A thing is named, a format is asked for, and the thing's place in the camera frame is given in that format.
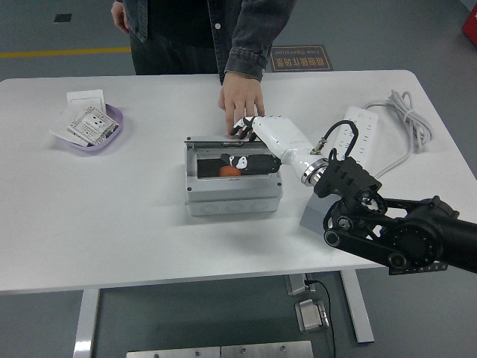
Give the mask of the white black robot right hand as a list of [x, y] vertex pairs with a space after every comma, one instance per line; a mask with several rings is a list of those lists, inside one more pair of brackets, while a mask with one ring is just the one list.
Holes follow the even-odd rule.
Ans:
[[221, 160], [238, 169], [243, 175], [277, 172], [282, 164], [290, 165], [306, 186], [314, 186], [324, 173], [324, 157], [312, 153], [312, 144], [288, 118], [281, 116], [244, 117], [236, 122], [230, 134], [239, 138], [260, 139], [269, 154], [222, 154]]

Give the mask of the person's right hand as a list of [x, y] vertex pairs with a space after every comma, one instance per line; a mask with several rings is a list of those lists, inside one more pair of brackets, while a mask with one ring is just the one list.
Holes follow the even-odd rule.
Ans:
[[121, 1], [114, 1], [111, 7], [111, 16], [114, 25], [123, 33], [129, 33], [129, 23], [124, 4]]

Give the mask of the person's left hand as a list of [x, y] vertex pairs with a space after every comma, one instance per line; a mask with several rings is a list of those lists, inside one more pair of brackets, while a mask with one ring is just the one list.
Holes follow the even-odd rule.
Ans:
[[265, 106], [261, 83], [239, 72], [226, 72], [218, 98], [218, 106], [225, 112], [227, 136], [235, 123], [245, 116], [264, 116]]

